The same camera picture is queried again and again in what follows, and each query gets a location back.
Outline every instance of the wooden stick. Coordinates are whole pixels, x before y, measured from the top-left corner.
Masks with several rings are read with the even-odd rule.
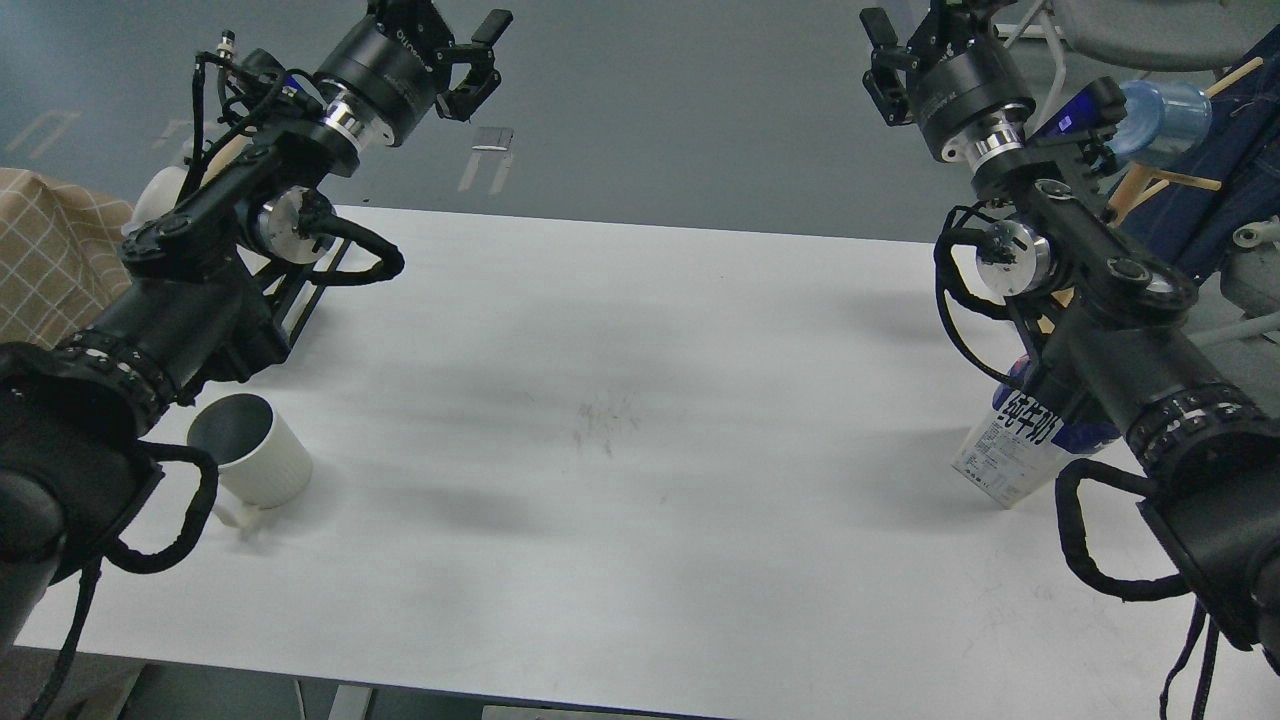
[[[1116,186],[1116,191],[1111,193],[1110,202],[1116,211],[1116,219],[1112,224],[1119,225],[1123,223],[1129,210],[1133,210],[1138,205],[1138,197],[1147,190],[1147,184],[1151,183],[1155,173],[1156,169],[1147,165],[1139,165],[1138,163],[1130,165],[1124,179]]]
[[[1165,181],[1166,183],[1176,182],[1178,184],[1198,187],[1201,190],[1212,190],[1213,192],[1222,190],[1222,181],[1184,176],[1183,173],[1171,173],[1169,170],[1152,170],[1151,177]]]
[[[1211,86],[1208,86],[1208,90],[1204,91],[1204,95],[1208,95],[1210,97],[1213,97],[1219,92],[1222,92],[1228,87],[1231,87],[1233,85],[1235,85],[1236,82],[1239,82],[1242,77],[1252,73],[1253,70],[1256,70],[1256,69],[1258,69],[1261,67],[1262,67],[1262,58],[1253,58],[1248,63],[1244,63],[1239,68],[1235,68],[1235,70],[1231,72],[1231,74],[1229,74],[1225,78],[1215,82]]]

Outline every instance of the white cylindrical object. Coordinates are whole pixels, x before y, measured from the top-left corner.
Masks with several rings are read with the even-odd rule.
[[[229,395],[202,410],[187,443],[214,457],[219,484],[246,505],[278,507],[311,482],[311,455],[257,395]]]

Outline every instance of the blue fabric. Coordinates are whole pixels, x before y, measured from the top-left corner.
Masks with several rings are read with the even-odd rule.
[[[1280,26],[1239,64],[1256,56],[1261,68],[1213,97],[1204,142],[1170,168],[1222,181],[1222,190],[1175,184],[1121,225],[1197,283],[1219,269],[1240,225],[1280,213]]]

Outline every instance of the gray floor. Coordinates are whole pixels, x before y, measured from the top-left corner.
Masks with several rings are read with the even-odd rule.
[[[460,37],[492,6],[436,4]],[[923,5],[882,4],[915,19]],[[210,49],[227,27],[243,50],[265,46],[287,65],[314,68],[361,5],[0,0],[0,164],[133,199],[189,136],[180,123],[189,119],[193,50]],[[504,85],[475,123],[426,119],[404,147],[370,151],[355,178],[326,181],[334,201],[932,241],[946,210],[970,200],[964,169],[934,164],[914,128],[881,124],[860,83],[868,44],[858,4],[504,5],[517,18],[498,46]],[[1235,0],[1231,8],[1260,36],[1280,22],[1275,0]],[[1015,58],[1043,92],[1052,74],[1044,46],[1019,44]],[[1078,56],[1069,67],[1064,96],[1115,72]],[[492,192],[493,158],[470,190],[460,190],[481,126],[516,133],[499,192]],[[1234,316],[1211,288],[1206,295],[1197,323]],[[1280,409],[1274,352],[1236,346],[1212,355]],[[328,715],[335,688],[302,682],[307,717]],[[383,689],[371,717],[479,720],[484,705]],[[297,710],[288,678],[157,665],[145,671],[122,717],[296,717]]]

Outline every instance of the black cable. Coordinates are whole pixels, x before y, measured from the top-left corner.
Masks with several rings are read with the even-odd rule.
[[[160,552],[143,555],[124,544],[123,539],[115,538],[115,542],[106,552],[106,559],[111,561],[111,565],[127,573],[150,575],[163,573],[182,562],[196,548],[196,543],[200,542],[200,536],[205,530],[205,523],[214,510],[214,501],[218,500],[218,464],[207,452],[195,447],[157,445],[143,441],[138,441],[138,445],[157,462],[191,462],[200,469],[200,486],[191,497],[191,503],[187,506],[187,514],[182,521],[182,529],[178,532],[178,538],[173,541],[173,544]]]
[[[84,632],[84,621],[88,619],[88,607],[93,602],[93,592],[97,589],[97,580],[102,577],[102,559],[97,557],[81,569],[79,594],[76,597],[76,615],[72,618],[72,626],[67,630],[67,639],[63,641],[54,669],[45,680],[45,687],[40,689],[40,696],[31,705],[23,720],[42,720],[49,708],[58,698],[67,675],[70,673],[72,661],[76,660],[76,647],[79,646],[81,633]]]
[[[1208,707],[1208,689],[1213,684],[1213,666],[1217,664],[1217,638],[1221,634],[1217,623],[1208,619],[1208,634],[1204,635],[1204,660],[1201,662],[1201,679],[1196,685],[1196,702],[1192,705],[1192,720],[1204,720]]]
[[[1018,388],[1021,383],[1011,375],[1001,373],[991,365],[987,365],[973,350],[969,348],[969,345],[964,341],[964,337],[960,334],[960,329],[955,324],[951,309],[947,306],[946,296],[951,295],[951,297],[954,297],[956,302],[966,310],[978,313],[993,320],[1007,320],[1010,316],[1007,306],[983,300],[969,292],[968,287],[964,284],[964,278],[960,275],[960,269],[956,266],[955,258],[951,255],[951,251],[956,245],[975,243],[974,240],[965,240],[964,233],[978,231],[964,231],[963,228],[965,223],[973,218],[979,218],[987,223],[996,222],[995,218],[982,213],[979,210],[980,206],[980,202],[969,206],[956,205],[950,213],[947,213],[946,222],[942,224],[942,232],[938,233],[938,240],[933,246],[933,300],[938,309],[938,319],[942,322],[942,329],[946,332],[947,340],[951,341],[951,345],[955,346],[956,351],[959,351],[970,365],[980,370],[988,378],[1007,387]]]
[[[1201,633],[1204,632],[1204,619],[1208,612],[1204,607],[1197,602],[1196,609],[1192,610],[1192,624],[1187,629],[1187,642],[1183,643],[1183,651],[1178,653],[1178,660],[1174,661],[1172,669],[1165,675],[1165,688],[1160,691],[1160,720],[1169,720],[1169,691],[1174,687],[1174,678],[1187,667],[1187,664],[1192,659],[1192,651],[1196,650],[1196,641],[1199,639]]]
[[[262,99],[259,100],[257,104],[255,104],[253,108],[248,110],[247,115],[237,120],[236,124],[228,128],[221,137],[214,141],[214,143],[210,145],[207,150],[205,150],[204,147],[201,147],[204,145],[204,136],[205,136],[204,133],[205,65],[204,64],[214,63],[219,67],[227,68],[229,72],[236,73],[237,76],[247,76],[248,73],[244,73],[234,64],[232,64],[229,60],[219,58],[218,55],[210,53],[200,53],[196,55],[196,59],[197,59],[196,73],[192,77],[192,117],[196,123],[196,131],[195,131],[196,137],[198,138],[200,142],[197,143],[196,149],[192,150],[191,167],[187,168],[187,177],[186,179],[183,179],[182,188],[178,191],[179,202],[189,197],[191,193],[196,192],[196,190],[200,188],[200,182],[205,177],[205,170],[209,169],[209,163],[212,161],[212,159],[218,155],[219,151],[227,147],[227,145],[229,145],[232,140],[236,138],[236,136],[243,135],[246,128],[256,124],[259,120],[265,118],[268,111],[270,111],[271,104],[275,101],[275,97],[284,88],[284,82],[289,76],[288,72],[280,73],[275,70],[268,70],[266,73],[264,73],[274,76],[274,79],[271,82],[271,86],[268,88],[266,94],[262,95]],[[259,82],[257,78],[251,78],[251,79],[252,82]]]
[[[979,370],[983,372],[983,374],[996,380],[997,383],[1009,386],[1011,388],[1021,387],[1021,383],[1019,383],[1011,375],[1006,375],[1005,373],[1001,373],[1000,370],[983,363],[982,359],[978,357],[978,355],[974,354],[974,351],[970,350],[969,346],[965,343],[964,337],[960,336],[960,329],[956,328],[955,319],[951,316],[951,309],[947,307],[946,287],[943,286],[941,278],[938,278],[933,283],[933,297],[938,306],[938,319],[942,320],[942,329],[943,332],[947,333],[947,340],[951,341],[951,345],[955,346],[955,348],[960,352],[960,355],[964,356],[964,359],[968,360],[970,365],[978,368]]]
[[[201,167],[205,150],[205,61],[196,55],[196,69],[191,74],[191,163],[187,165],[187,177],[178,190],[178,200],[187,197],[200,187],[200,178],[205,174]]]
[[[1057,475],[1053,495],[1057,501],[1059,542],[1071,573],[1091,588],[1125,602],[1152,602],[1189,593],[1190,588],[1181,575],[1155,580],[1120,580],[1098,569],[1098,564],[1089,555],[1084,512],[1080,510],[1080,480],[1085,478],[1143,497],[1153,495],[1158,487],[1149,478],[1125,473],[1097,460],[1079,459],[1064,468]]]
[[[317,286],[370,284],[389,281],[404,269],[404,256],[398,247],[374,231],[351,220],[324,213],[305,214],[298,219],[298,229],[307,234],[326,233],[349,240],[378,256],[378,261],[366,270],[312,270],[307,279]]]

